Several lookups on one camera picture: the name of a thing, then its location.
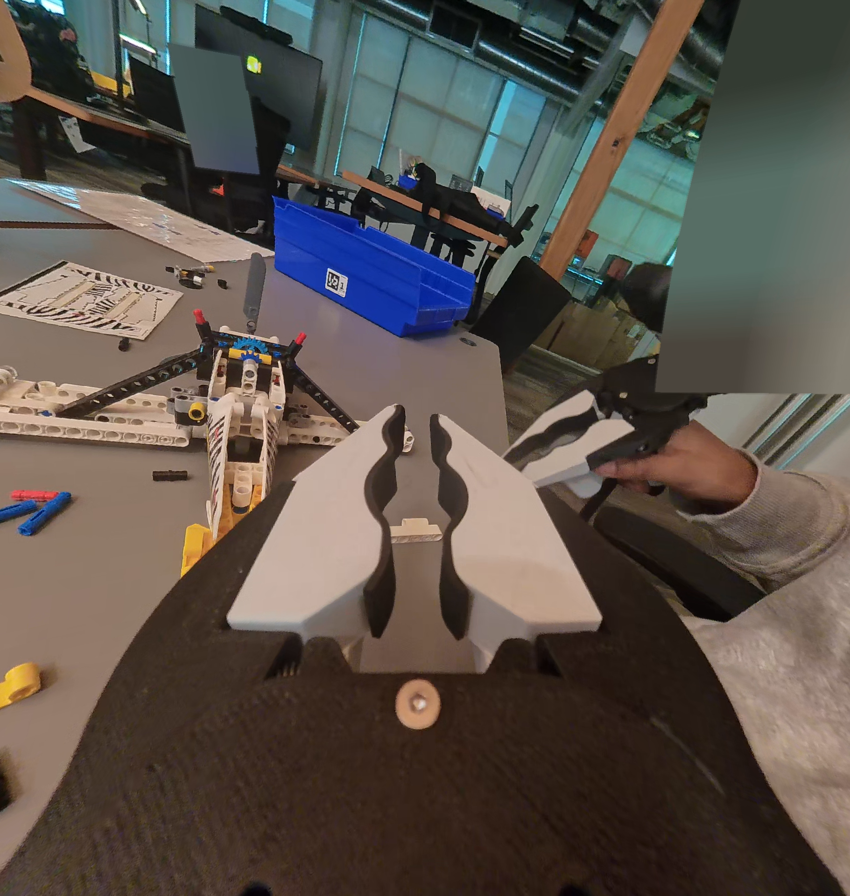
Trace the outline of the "zebra striped lego plane model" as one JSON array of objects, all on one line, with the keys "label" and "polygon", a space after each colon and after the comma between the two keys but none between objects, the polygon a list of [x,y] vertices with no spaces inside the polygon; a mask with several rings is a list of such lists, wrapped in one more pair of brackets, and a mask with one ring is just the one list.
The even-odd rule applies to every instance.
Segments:
[{"label": "zebra striped lego plane model", "polygon": [[297,364],[305,333],[287,344],[256,333],[266,270],[262,254],[253,253],[245,330],[213,328],[196,309],[197,348],[113,385],[28,381],[0,366],[1,435],[173,449],[204,441],[207,521],[185,531],[182,574],[272,491],[281,446],[331,447],[364,424]]}]

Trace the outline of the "open instruction booklet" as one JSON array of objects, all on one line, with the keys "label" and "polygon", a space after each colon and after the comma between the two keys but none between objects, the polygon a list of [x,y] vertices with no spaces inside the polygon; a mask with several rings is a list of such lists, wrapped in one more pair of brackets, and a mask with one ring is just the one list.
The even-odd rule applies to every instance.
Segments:
[{"label": "open instruction booklet", "polygon": [[200,263],[240,262],[249,260],[254,253],[264,258],[274,257],[272,249],[240,239],[142,196],[19,178],[9,178],[8,182]]}]

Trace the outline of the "zebra sticker sheet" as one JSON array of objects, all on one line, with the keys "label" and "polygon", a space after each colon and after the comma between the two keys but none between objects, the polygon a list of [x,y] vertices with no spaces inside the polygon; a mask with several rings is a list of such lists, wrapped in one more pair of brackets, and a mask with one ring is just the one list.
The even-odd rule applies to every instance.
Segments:
[{"label": "zebra sticker sheet", "polygon": [[0,315],[143,342],[182,293],[61,261],[0,288]]}]

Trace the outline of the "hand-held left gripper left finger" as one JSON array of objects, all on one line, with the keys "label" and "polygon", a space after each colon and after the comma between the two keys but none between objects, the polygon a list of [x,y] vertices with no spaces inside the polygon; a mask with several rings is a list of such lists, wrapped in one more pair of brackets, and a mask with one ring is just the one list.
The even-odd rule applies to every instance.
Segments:
[{"label": "hand-held left gripper left finger", "polygon": [[297,474],[227,622],[234,630],[380,638],[396,577],[385,511],[397,492],[405,409],[389,405]]}]

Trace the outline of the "black computer monitor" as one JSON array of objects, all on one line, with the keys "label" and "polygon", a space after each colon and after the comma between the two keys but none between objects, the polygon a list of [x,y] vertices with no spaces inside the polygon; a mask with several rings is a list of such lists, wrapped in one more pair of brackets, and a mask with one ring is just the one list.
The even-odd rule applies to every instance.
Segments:
[{"label": "black computer monitor", "polygon": [[240,58],[248,93],[289,121],[288,143],[310,151],[323,63],[287,33],[230,6],[195,5],[195,47]]}]

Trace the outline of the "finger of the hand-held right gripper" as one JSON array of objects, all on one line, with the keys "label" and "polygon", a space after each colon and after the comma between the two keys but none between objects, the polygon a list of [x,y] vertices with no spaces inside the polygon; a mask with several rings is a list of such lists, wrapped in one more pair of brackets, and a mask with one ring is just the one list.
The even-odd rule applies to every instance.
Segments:
[{"label": "finger of the hand-held right gripper", "polygon": [[582,437],[598,422],[596,397],[577,391],[540,414],[506,450],[503,458],[514,467],[526,467],[556,448]]},{"label": "finger of the hand-held right gripper", "polygon": [[601,488],[601,476],[590,470],[587,456],[600,447],[601,433],[591,428],[578,438],[564,437],[545,454],[525,464],[523,476],[534,487],[563,485],[576,497],[588,499]]}]

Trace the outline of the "brown cardboard box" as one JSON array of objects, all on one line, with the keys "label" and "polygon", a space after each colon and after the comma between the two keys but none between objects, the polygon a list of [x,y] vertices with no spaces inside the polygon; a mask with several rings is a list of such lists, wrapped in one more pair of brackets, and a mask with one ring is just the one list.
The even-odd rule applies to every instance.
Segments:
[{"label": "brown cardboard box", "polygon": [[599,371],[656,355],[660,341],[636,320],[622,300],[602,299],[596,308],[572,300],[533,346]]}]

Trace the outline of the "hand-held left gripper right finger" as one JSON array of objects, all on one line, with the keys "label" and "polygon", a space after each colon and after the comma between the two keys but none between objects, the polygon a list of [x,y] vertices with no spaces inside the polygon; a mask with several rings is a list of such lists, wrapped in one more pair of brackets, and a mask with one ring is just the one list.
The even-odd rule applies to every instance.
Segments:
[{"label": "hand-held left gripper right finger", "polygon": [[443,622],[486,671],[501,645],[593,633],[602,615],[531,481],[442,414],[429,421],[437,500],[448,517]]}]

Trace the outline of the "blue plastic storage bin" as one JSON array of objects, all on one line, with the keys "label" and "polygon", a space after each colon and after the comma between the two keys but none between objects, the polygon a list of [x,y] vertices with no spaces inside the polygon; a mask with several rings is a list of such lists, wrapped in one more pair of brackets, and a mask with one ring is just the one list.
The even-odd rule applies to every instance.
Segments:
[{"label": "blue plastic storage bin", "polygon": [[471,272],[339,213],[274,198],[274,267],[393,335],[450,330]]}]

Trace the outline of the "wooden support post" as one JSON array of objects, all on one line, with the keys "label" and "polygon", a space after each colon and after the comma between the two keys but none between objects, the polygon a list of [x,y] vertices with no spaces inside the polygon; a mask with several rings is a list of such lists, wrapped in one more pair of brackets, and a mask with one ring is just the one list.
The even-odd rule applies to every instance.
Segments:
[{"label": "wooden support post", "polygon": [[662,2],[542,254],[541,269],[562,281],[621,160],[688,37],[702,1]]}]

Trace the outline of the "curved plywood chair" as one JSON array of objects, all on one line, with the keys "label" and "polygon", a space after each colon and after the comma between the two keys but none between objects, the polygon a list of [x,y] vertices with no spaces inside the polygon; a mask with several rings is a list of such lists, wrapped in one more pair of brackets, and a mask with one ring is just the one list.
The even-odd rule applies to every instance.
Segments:
[{"label": "curved plywood chair", "polygon": [[0,1],[0,103],[21,99],[31,86],[31,65],[11,11]]}]

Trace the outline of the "person's right hand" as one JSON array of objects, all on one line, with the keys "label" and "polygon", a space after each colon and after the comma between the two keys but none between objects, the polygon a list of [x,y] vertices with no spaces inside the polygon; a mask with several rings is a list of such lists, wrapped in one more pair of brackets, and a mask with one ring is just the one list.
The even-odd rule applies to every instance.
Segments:
[{"label": "person's right hand", "polygon": [[692,502],[725,512],[743,504],[759,476],[750,457],[729,446],[697,421],[678,429],[655,454],[618,459],[596,474],[647,494],[661,485]]}]

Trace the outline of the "person's grey fleece hoodie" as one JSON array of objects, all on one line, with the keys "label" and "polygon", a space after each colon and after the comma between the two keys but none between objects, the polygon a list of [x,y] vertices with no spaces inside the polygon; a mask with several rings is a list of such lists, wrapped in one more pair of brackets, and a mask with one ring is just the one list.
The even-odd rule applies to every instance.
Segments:
[{"label": "person's grey fleece hoodie", "polygon": [[850,552],[731,621],[683,622],[779,801],[850,894]]}]

